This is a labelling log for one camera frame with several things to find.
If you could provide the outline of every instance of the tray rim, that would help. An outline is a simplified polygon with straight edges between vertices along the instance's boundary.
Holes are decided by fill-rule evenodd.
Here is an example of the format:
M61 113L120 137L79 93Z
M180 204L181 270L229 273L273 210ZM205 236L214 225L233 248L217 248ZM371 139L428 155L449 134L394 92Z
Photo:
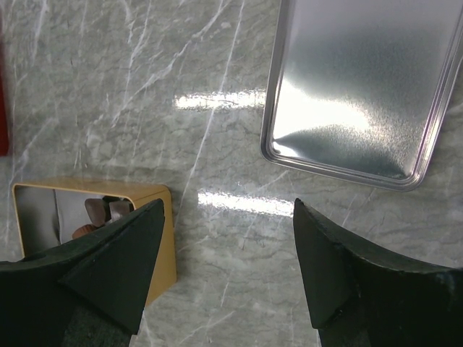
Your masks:
M438 134L441 129L446 109L455 86L458 71L463 61L463 1L451 44L446 53L438 85L426 122L420 149L417 154L412 174L405 179L392 179L389 177L373 175L348 168L341 168L328 164L297 160L275 153L271 146L273 133L274 109L278 103L279 91L282 82L282 64L287 50L286 34L290 28L290 15L294 3L298 0L282 0L273 42L271 66L268 74L266 103L263 112L262 128L260 133L260 153L269 162L295 168L301 171L318 174L342 181L365 184L372 187L409 192L417 188L425 178L430 159L436 146Z

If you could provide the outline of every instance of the red object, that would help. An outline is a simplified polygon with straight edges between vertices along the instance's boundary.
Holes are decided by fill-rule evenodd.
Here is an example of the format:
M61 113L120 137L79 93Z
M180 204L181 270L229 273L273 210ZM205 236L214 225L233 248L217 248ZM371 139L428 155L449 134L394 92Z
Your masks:
M0 155L7 155L8 147L7 113L5 111L3 83L0 80Z

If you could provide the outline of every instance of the cardboard box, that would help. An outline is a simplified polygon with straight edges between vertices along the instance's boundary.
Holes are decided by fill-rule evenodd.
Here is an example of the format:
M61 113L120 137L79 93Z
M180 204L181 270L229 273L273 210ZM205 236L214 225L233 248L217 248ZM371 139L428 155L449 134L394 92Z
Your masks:
M177 281L171 194L163 185L69 177L15 184L14 208L22 253L26 257L69 241L69 230L85 224L82 223L82 218L87 218L86 215L82 216L82 210L85 210L83 201L102 196L128 199L135 209L155 199L163 200L166 220L146 299L147 306ZM60 226L59 216L66 213L75 218L66 218L66 225Z

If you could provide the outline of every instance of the gray marble surface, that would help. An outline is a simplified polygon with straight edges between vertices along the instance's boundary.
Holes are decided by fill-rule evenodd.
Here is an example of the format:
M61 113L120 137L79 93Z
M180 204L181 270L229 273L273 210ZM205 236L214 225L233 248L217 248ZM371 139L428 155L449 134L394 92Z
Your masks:
M166 184L179 282L133 346L317 346L292 234L296 197L396 252L463 266L463 79L428 174L387 192L259 153L278 0L0 0L12 154L0 258L18 260L13 182Z

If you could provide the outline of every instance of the silver tray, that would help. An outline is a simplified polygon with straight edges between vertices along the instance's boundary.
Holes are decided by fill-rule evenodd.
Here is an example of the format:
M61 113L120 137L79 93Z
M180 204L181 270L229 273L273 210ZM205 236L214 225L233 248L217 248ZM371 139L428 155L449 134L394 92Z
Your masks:
M463 0L283 1L262 154L407 191L423 179L462 58Z

